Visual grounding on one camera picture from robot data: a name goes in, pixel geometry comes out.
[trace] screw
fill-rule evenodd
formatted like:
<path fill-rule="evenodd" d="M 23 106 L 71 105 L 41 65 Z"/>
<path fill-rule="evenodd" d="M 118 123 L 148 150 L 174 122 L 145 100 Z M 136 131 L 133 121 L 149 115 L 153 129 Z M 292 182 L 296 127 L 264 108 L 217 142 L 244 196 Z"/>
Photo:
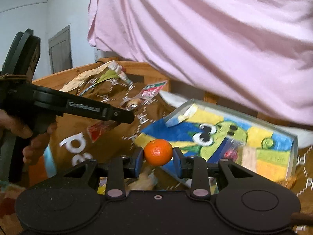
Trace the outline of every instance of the screw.
<path fill-rule="evenodd" d="M 162 199 L 163 197 L 162 197 L 161 195 L 155 195 L 154 198 L 155 198 L 156 200 L 160 200 L 160 199 Z"/>

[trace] snack wrapper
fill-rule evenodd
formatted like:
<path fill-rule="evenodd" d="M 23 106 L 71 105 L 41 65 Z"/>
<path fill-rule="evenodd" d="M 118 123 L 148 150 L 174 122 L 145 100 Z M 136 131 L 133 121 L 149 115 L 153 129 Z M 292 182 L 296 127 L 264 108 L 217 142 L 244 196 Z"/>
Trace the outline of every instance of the snack wrapper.
<path fill-rule="evenodd" d="M 98 123 L 87 127 L 87 133 L 92 141 L 92 143 L 96 142 L 99 137 L 107 131 L 112 130 L 117 127 L 120 123 L 116 121 L 99 121 Z"/>
<path fill-rule="evenodd" d="M 159 91 L 166 85 L 167 80 L 162 81 L 162 82 L 158 82 L 158 83 L 154 83 L 154 84 L 149 84 L 146 85 L 138 95 L 136 95 L 133 98 L 128 98 L 125 99 L 122 103 L 121 103 L 121 107 L 124 107 L 125 104 L 128 105 L 128 103 L 130 103 L 130 101 L 133 102 L 133 106 L 136 105 L 136 107 L 140 106 L 141 104 L 145 104 L 147 100 L 152 99 L 153 97 L 155 97 Z"/>
<path fill-rule="evenodd" d="M 115 71 L 115 73 L 119 76 L 120 79 L 126 82 L 127 85 L 131 86 L 133 82 L 127 77 L 126 73 L 124 72 L 124 68 L 119 65 L 117 62 L 112 62 L 108 65 L 108 67 Z"/>

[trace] cartoon eye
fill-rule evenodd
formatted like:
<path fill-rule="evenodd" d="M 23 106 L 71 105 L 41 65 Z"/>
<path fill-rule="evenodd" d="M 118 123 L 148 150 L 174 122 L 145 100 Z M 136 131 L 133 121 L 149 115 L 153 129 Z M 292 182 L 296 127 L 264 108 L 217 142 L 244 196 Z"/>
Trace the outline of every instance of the cartoon eye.
<path fill-rule="evenodd" d="M 235 125 L 231 125 L 229 128 L 230 128 L 231 130 L 233 130 L 233 131 L 238 130 L 238 127 L 237 127 L 237 126 L 235 126 Z"/>
<path fill-rule="evenodd" d="M 198 132 L 192 137 L 193 142 L 199 146 L 207 147 L 213 144 L 213 138 L 211 135 L 205 132 Z"/>
<path fill-rule="evenodd" d="M 217 131 L 216 126 L 212 124 L 200 124 L 199 128 L 207 134 L 214 134 Z"/>

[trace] human hand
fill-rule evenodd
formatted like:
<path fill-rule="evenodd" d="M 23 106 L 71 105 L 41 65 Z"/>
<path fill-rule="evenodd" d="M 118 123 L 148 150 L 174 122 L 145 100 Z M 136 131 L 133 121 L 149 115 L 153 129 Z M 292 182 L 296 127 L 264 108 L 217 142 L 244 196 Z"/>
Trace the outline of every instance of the human hand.
<path fill-rule="evenodd" d="M 35 165 L 40 156 L 43 155 L 44 150 L 49 144 L 50 135 L 56 130 L 56 122 L 52 123 L 46 133 L 39 134 L 31 140 L 29 146 L 23 149 L 23 162 L 29 165 Z M 4 110 L 0 109 L 0 138 L 3 135 L 4 129 L 10 130 L 13 134 L 21 138 L 30 138 L 32 130 L 23 122 L 16 118 L 9 116 Z"/>

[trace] white wall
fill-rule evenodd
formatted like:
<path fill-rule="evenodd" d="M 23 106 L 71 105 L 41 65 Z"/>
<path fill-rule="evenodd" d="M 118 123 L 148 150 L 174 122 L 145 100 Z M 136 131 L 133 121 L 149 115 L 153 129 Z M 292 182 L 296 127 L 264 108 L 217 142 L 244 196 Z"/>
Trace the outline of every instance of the white wall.
<path fill-rule="evenodd" d="M 94 48 L 87 41 L 90 0 L 48 0 L 48 38 L 70 25 L 73 67 L 94 62 Z"/>
<path fill-rule="evenodd" d="M 17 32 L 27 28 L 41 39 L 41 55 L 34 79 L 51 73 L 47 26 L 47 0 L 0 0 L 0 67 Z"/>

